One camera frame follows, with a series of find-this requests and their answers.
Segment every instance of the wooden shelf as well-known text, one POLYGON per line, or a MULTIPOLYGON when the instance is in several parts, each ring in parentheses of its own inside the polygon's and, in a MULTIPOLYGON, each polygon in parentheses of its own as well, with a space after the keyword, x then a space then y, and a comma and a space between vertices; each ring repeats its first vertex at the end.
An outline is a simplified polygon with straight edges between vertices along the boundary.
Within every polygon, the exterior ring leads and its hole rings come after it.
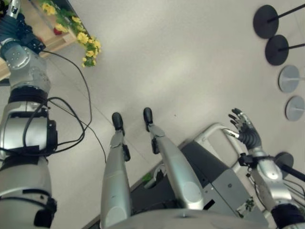
MULTIPOLYGON (((21 1, 21 12, 25 16, 25 22, 33 28, 33 33, 39 37, 46 45, 46 50, 56 51, 76 41, 76 37, 71 30, 62 35, 55 35, 53 32, 56 23, 54 15, 47 16, 39 5, 39 1, 31 0, 34 6, 28 0, 21 1)), ((10 75, 6 63, 0 58, 0 80, 7 78, 10 75)))

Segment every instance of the metal pole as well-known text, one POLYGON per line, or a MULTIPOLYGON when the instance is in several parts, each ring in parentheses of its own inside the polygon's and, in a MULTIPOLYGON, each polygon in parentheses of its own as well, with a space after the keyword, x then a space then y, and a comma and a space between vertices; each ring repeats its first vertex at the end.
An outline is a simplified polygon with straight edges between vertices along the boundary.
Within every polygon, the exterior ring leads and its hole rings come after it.
POLYGON ((303 5, 301 5, 301 6, 298 6, 298 7, 294 8, 294 9, 292 9, 292 10, 290 10, 290 11, 287 11, 286 13, 282 13, 281 15, 278 15, 277 17, 274 17, 274 18, 269 19, 269 20, 267 21, 267 23, 271 23, 271 22, 273 22, 273 21, 275 21, 275 20, 277 20, 277 19, 279 19, 279 18, 281 18, 281 17, 283 17, 283 16, 286 16, 286 15, 288 15, 288 14, 290 14, 290 13, 293 13, 293 12, 295 12, 295 11, 297 11, 297 10, 300 10, 300 9, 302 9, 302 8, 304 8, 304 7, 305 7, 305 4, 303 4, 303 5))
POLYGON ((300 48, 300 47, 304 47, 304 46, 305 46, 305 43, 294 45, 294 46, 290 46, 290 47, 286 47, 286 48, 281 48, 281 49, 279 49, 279 52, 285 51, 285 50, 288 50, 288 49, 296 49, 296 48, 300 48))

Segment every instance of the gray round base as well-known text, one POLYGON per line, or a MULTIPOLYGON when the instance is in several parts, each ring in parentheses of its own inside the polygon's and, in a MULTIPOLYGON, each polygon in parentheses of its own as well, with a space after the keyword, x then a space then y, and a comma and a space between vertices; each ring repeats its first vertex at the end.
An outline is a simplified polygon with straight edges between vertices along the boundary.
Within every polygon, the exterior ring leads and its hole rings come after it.
POLYGON ((278 85, 282 92, 293 92, 299 85, 300 73, 293 65, 285 66, 278 77, 278 85))
POLYGON ((286 118, 289 121, 297 121, 302 117, 304 110, 304 99, 300 96, 294 96, 288 101, 286 105, 286 118))

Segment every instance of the black joint cover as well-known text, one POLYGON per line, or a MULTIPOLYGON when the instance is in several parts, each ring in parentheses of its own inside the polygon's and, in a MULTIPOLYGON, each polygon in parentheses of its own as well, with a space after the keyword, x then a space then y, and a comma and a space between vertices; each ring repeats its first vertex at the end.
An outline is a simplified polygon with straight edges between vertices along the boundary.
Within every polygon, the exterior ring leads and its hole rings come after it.
POLYGON ((272 209, 271 214, 276 225, 281 229, 288 225, 304 223, 302 212, 292 204, 282 204, 272 209))

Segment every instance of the black cable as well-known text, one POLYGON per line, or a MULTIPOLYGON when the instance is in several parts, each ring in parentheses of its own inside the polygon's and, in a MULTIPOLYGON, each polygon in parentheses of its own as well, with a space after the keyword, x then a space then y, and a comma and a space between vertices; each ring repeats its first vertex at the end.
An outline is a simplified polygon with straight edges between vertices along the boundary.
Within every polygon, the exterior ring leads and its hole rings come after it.
POLYGON ((21 197, 5 197, 5 198, 0 198, 0 201, 4 201, 4 200, 21 200, 24 202, 28 202, 34 205, 37 205, 39 207, 42 208, 46 208, 48 210, 50 210, 51 212, 53 212, 53 209, 51 209, 48 205, 40 203, 39 201, 33 200, 33 199, 27 199, 27 198, 21 198, 21 197))
POLYGON ((254 182, 254 189, 255 189, 255 193, 256 193, 256 196, 257 196, 259 202, 261 202, 261 204, 263 205, 263 207, 264 207, 265 209, 267 209, 266 206, 265 206, 265 204, 263 204, 262 200, 261 200, 261 199, 259 198, 259 196, 258 196, 257 189, 256 189, 256 183, 255 183, 255 182, 254 182))
POLYGON ((71 61, 71 60, 69 60, 68 58, 66 58, 66 57, 64 57, 64 56, 62 56, 62 55, 59 55, 59 54, 57 54, 57 53, 54 53, 54 52, 50 52, 50 51, 45 51, 45 50, 43 50, 42 52, 46 52, 46 53, 49 53, 49 54, 53 54, 53 55, 55 55, 55 56, 59 56, 59 57, 61 57, 61 58, 63 58, 64 60, 66 60, 66 61, 68 61, 68 62, 70 62, 71 64, 73 64, 76 68, 77 68, 77 70, 80 72, 80 74, 81 74, 81 77, 82 77, 82 79, 83 79, 83 81, 84 81, 84 83, 85 83, 85 86, 86 86, 86 89, 87 89, 87 93, 88 93, 88 100, 89 100, 89 111, 90 111, 90 118, 89 118, 89 122, 88 122, 88 124, 86 125, 86 127, 85 127, 85 130, 88 128, 88 126, 91 124, 91 122, 92 122, 92 105, 91 105, 91 95, 90 95, 90 90, 89 90, 89 87, 88 87, 88 84, 87 84, 87 81, 86 81, 86 79, 85 79, 85 77, 84 77, 84 75, 83 75, 83 73, 81 72, 81 69, 73 62, 73 61, 71 61))
POLYGON ((292 186, 286 184, 285 182, 284 182, 284 184, 285 184, 289 189, 291 189, 293 193, 299 194, 299 195, 301 195, 301 196, 304 197, 304 194, 303 194, 302 192, 300 192, 299 190, 297 190, 296 188, 294 188, 294 187, 292 187, 292 186))
MULTIPOLYGON (((72 113, 70 113, 70 112, 67 111, 66 109, 62 108, 62 107, 59 106, 58 104, 56 104, 56 103, 54 103, 54 102, 52 102, 52 101, 51 101, 51 103, 54 104, 55 106, 57 106, 58 108, 60 108, 61 110, 67 112, 67 113, 70 114, 71 116, 75 117, 72 113)), ((100 146, 101 146, 101 148, 102 148, 102 151, 103 151, 103 154, 104 154, 104 160, 105 160, 105 163, 106 163, 106 153, 105 153, 105 150, 104 150, 104 147, 103 147, 101 141, 99 140, 99 138, 98 138, 98 136, 96 135, 95 131, 94 131, 90 126, 88 126, 88 129, 90 129, 90 130, 93 132, 95 138, 96 138, 97 141, 99 142, 99 144, 100 144, 100 146)))
MULTIPOLYGON (((75 144, 73 144, 73 145, 71 145, 71 146, 69 146, 69 147, 67 147, 67 148, 64 148, 64 149, 55 151, 55 152, 53 152, 53 153, 51 153, 51 154, 55 154, 55 153, 59 153, 59 152, 68 150, 68 149, 70 149, 70 148, 76 146, 77 144, 79 144, 79 143, 84 139, 84 136, 85 136, 85 128, 84 128, 84 126, 82 125, 82 123, 81 123, 79 117, 77 116, 77 114, 75 113, 75 111, 73 110, 73 108, 72 108, 64 99, 59 98, 59 97, 51 97, 51 98, 47 99, 46 101, 44 101, 43 103, 41 103, 41 104, 36 108, 36 110, 33 112, 33 114, 32 114, 31 117, 28 119, 28 121, 27 121, 27 123, 26 123, 26 125, 25 125, 25 128, 24 128, 24 130, 23 130, 23 135, 22 135, 22 142, 23 142, 24 151, 26 151, 26 149, 27 149, 27 146, 26 146, 26 133, 27 133, 27 130, 28 130, 30 124, 31 124, 31 121, 33 120, 34 116, 38 113, 38 111, 39 111, 44 105, 46 105, 46 103, 47 103, 48 101, 52 101, 52 100, 60 100, 60 101, 62 101, 62 102, 69 108, 69 110, 74 114, 74 117, 77 119, 78 123, 80 124, 81 129, 82 129, 82 134, 81 134, 81 138, 78 139, 77 142, 76 142, 75 144)), ((34 154, 34 155, 33 155, 33 154, 26 154, 26 153, 23 154, 23 155, 25 155, 25 156, 47 156, 47 155, 50 155, 50 153, 41 153, 41 152, 43 152, 43 151, 44 151, 44 150, 39 151, 38 154, 34 154)))
MULTIPOLYGON (((81 134, 80 137, 79 137, 78 139, 76 139, 76 140, 66 141, 66 142, 59 143, 58 146, 61 146, 61 145, 64 145, 64 144, 68 144, 68 143, 76 142, 75 144, 73 144, 73 145, 71 145, 71 146, 69 146, 69 147, 67 147, 67 148, 64 148, 64 149, 61 149, 61 150, 58 150, 58 151, 55 151, 55 152, 51 153, 51 154, 55 154, 55 153, 63 152, 63 151, 65 151, 65 150, 68 150, 68 149, 70 149, 70 148, 76 146, 77 144, 79 144, 79 143, 84 139, 85 131, 87 130, 87 128, 89 127, 89 125, 90 125, 91 122, 92 122, 92 103, 91 103, 91 95, 90 95, 90 90, 89 90, 87 81, 86 81, 86 79, 85 79, 83 73, 81 72, 80 68, 79 68, 73 61, 69 60, 68 58, 66 58, 66 57, 64 57, 64 56, 62 56, 62 55, 59 55, 59 54, 57 54, 57 53, 54 53, 54 52, 50 52, 50 51, 42 51, 42 52, 46 52, 46 53, 50 53, 50 54, 59 56, 59 57, 65 59, 66 61, 70 62, 71 64, 73 64, 73 65, 77 68, 77 70, 80 72, 81 77, 82 77, 82 79, 83 79, 83 81, 84 81, 84 83, 85 83, 85 86, 86 86, 86 89, 87 89, 87 93, 88 93, 88 100, 89 100, 90 118, 89 118, 89 122, 88 122, 88 124, 86 124, 86 127, 85 127, 85 128, 84 128, 83 125, 82 125, 82 123, 84 123, 84 122, 82 122, 82 121, 78 118, 78 116, 76 115, 76 113, 74 112, 74 110, 71 108, 71 106, 70 106, 66 101, 64 101, 63 99, 61 99, 61 98, 59 98, 59 97, 52 97, 52 98, 47 99, 47 100, 44 101, 43 103, 41 103, 41 104, 36 108, 36 110, 33 112, 33 114, 31 115, 31 117, 28 119, 28 121, 27 121, 27 123, 26 123, 26 126, 25 126, 25 129, 24 129, 24 131, 23 131, 23 135, 22 135, 22 142, 23 142, 24 151, 26 151, 26 149, 27 149, 27 146, 26 146, 26 133, 27 133, 27 130, 28 130, 28 128, 29 128, 29 126, 30 126, 30 124, 31 124, 31 122, 32 122, 32 120, 33 120, 33 118, 34 118, 35 115, 39 112, 39 110, 40 110, 44 105, 46 105, 47 102, 50 102, 50 101, 53 100, 53 99, 61 100, 64 104, 67 105, 67 107, 69 108, 69 110, 73 113, 73 116, 77 119, 77 121, 78 121, 79 124, 81 125, 82 134, 81 134)), ((20 154, 20 153, 18 153, 18 152, 15 152, 14 150, 4 149, 4 148, 1 148, 1 147, 0 147, 0 150, 5 151, 5 152, 7 152, 7 153, 11 153, 11 154, 20 154)), ((35 156, 49 156, 49 155, 50 155, 50 153, 40 153, 40 152, 44 152, 44 150, 39 151, 39 152, 38 152, 39 154, 35 154, 35 156)), ((25 156, 33 156, 33 154, 26 154, 26 153, 23 154, 23 155, 25 155, 25 156)))
POLYGON ((292 184, 295 184, 295 185, 297 185, 298 187, 300 187, 301 188, 301 190, 303 191, 303 196, 304 196, 304 199, 305 199, 305 190, 304 190, 304 188, 300 185, 300 184, 298 184, 298 183, 296 183, 296 182, 294 182, 294 181, 291 181, 291 180, 287 180, 287 179, 283 179, 284 181, 288 181, 288 182, 290 182, 290 183, 292 183, 292 184))

